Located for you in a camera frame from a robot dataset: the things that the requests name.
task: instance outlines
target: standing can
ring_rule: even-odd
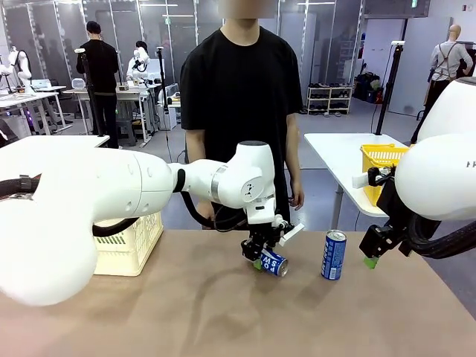
[[[326,234],[321,274],[328,280],[341,278],[347,237],[344,232],[331,230]]]
[[[288,260],[264,248],[261,251],[261,268],[277,277],[283,277],[288,272]]]

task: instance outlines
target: cream plastic crate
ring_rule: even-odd
[[[97,223],[107,227],[120,219]],[[96,275],[136,277],[149,259],[150,253],[162,235],[161,214],[141,217],[126,230],[109,237],[94,237],[97,248]]]

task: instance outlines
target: yellow basket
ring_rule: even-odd
[[[121,221],[114,219],[96,223],[108,227]],[[97,265],[94,274],[136,277],[144,268],[164,227],[161,214],[154,213],[139,218],[119,234],[94,237],[97,249]]]
[[[363,154],[362,172],[366,173],[371,167],[396,166],[408,149],[408,147],[395,147],[395,144],[362,145],[360,148]],[[377,206],[377,201],[382,193],[382,186],[366,186],[364,192],[372,205]]]

